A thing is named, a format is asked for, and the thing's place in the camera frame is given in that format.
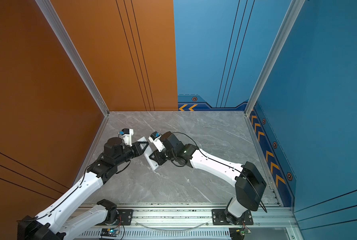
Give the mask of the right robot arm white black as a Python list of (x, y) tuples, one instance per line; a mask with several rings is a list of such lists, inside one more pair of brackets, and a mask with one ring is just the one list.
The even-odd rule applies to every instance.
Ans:
[(221, 223), (230, 225), (245, 225), (246, 218), (259, 208), (267, 211), (262, 197), (267, 183), (251, 162), (238, 164), (223, 160), (202, 150), (196, 142), (183, 144), (175, 132), (160, 134), (153, 132), (149, 142), (155, 146), (155, 151), (147, 157), (153, 170), (166, 162), (176, 167), (190, 167), (210, 173), (235, 188), (232, 197), (223, 213), (220, 213)]

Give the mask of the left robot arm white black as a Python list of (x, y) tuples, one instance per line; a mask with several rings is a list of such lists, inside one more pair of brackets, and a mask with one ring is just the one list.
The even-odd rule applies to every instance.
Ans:
[(97, 224), (113, 225), (120, 222), (117, 205), (101, 200), (90, 210), (70, 219), (80, 205), (119, 173), (118, 166), (130, 162), (149, 149), (146, 138), (126, 145), (120, 137), (110, 138), (104, 151), (93, 162), (77, 183), (48, 208), (34, 218), (26, 216), (18, 222), (19, 240), (73, 240)]

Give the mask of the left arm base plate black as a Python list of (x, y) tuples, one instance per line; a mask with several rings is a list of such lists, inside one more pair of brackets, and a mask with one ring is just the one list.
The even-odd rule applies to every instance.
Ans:
[(104, 221), (97, 226), (130, 226), (133, 217), (133, 209), (110, 210)]

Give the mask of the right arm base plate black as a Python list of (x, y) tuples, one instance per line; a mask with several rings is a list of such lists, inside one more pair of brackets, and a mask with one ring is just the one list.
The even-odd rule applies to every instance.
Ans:
[(252, 226), (254, 224), (251, 211), (245, 211), (241, 217), (237, 218), (232, 214), (226, 214), (224, 209), (213, 209), (212, 222), (215, 226), (235, 225), (235, 226)]

